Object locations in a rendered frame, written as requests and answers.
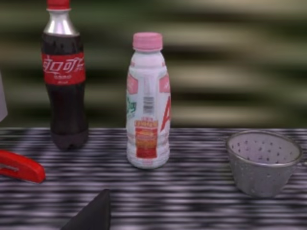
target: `metal strainer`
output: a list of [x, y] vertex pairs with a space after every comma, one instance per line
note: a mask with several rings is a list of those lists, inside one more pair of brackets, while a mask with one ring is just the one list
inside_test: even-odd
[[277, 195], [303, 156], [291, 139], [267, 131], [233, 134], [226, 147], [236, 186], [257, 197]]

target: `striped surface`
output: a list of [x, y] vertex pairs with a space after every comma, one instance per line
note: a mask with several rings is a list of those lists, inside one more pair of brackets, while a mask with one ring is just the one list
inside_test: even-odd
[[[307, 126], [305, 0], [72, 0], [93, 127], [124, 127], [132, 34], [163, 33], [174, 127]], [[47, 127], [46, 1], [0, 2], [4, 127]]]
[[[224, 148], [237, 131], [173, 129], [169, 162], [143, 171], [126, 161], [124, 129], [92, 129], [82, 150], [66, 153], [47, 129], [1, 129], [0, 149], [40, 162], [47, 180], [0, 177], [0, 229], [57, 230], [110, 188], [112, 230], [305, 230], [306, 168], [300, 165], [275, 199], [247, 197], [234, 186]], [[306, 150], [306, 129], [274, 131]]]

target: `bottle base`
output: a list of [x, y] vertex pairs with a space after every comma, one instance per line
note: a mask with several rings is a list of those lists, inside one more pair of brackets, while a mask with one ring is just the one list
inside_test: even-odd
[[158, 168], [163, 167], [168, 162], [169, 152], [168, 152], [168, 154], [166, 154], [165, 157], [163, 157], [162, 159], [160, 159], [158, 161], [152, 160], [152, 161], [146, 162], [147, 161], [146, 159], [144, 159], [142, 161], [139, 158], [132, 157], [129, 154], [127, 154], [127, 160], [132, 166], [139, 168], [139, 169], [149, 169], [149, 170], [150, 169], [158, 169]]
[[58, 135], [51, 132], [51, 139], [59, 150], [80, 149], [88, 140], [88, 129], [73, 135]]

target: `dark cola liquid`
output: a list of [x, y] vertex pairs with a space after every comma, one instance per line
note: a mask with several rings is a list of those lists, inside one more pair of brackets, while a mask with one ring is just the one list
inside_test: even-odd
[[[47, 55], [71, 55], [83, 52], [80, 36], [42, 36], [42, 52]], [[85, 82], [74, 85], [46, 84], [51, 106], [51, 137], [61, 150], [80, 148], [88, 138], [84, 109]]]

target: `barcode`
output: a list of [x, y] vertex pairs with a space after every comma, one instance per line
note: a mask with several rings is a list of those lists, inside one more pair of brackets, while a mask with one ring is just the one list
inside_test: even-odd
[[143, 100], [143, 113], [144, 114], [153, 114], [154, 113], [154, 98], [153, 97], [144, 97]]

